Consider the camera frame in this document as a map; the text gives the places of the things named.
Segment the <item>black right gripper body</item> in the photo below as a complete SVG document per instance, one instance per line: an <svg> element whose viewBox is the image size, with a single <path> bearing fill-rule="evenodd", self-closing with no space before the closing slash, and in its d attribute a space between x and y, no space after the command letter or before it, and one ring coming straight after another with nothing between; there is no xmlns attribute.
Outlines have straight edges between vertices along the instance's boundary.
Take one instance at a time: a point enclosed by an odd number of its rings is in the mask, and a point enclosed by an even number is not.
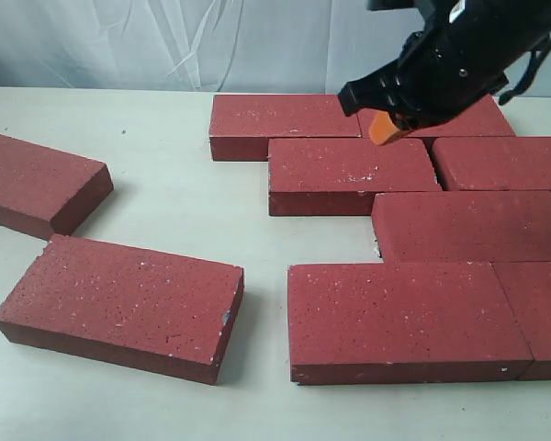
<svg viewBox="0 0 551 441"><path fill-rule="evenodd" d="M399 57L346 83L343 113L387 112L403 130L454 119L487 95L525 93L551 52L551 0L370 1L370 11L415 8L424 27Z"/></svg>

